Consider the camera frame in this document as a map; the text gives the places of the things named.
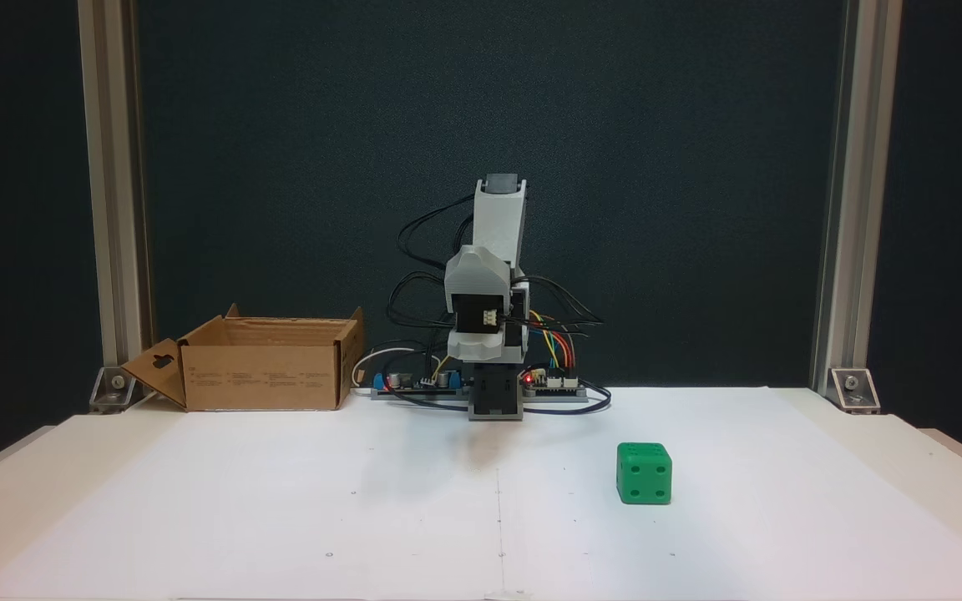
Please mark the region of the grey tapered fixed gripper finger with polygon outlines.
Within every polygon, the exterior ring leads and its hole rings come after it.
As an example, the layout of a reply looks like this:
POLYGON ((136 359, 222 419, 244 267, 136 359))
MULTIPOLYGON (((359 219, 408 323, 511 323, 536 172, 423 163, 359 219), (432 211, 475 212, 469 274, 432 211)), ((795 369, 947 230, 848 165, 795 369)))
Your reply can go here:
POLYGON ((444 267, 445 290, 510 290, 508 262, 484 246, 462 246, 444 267))

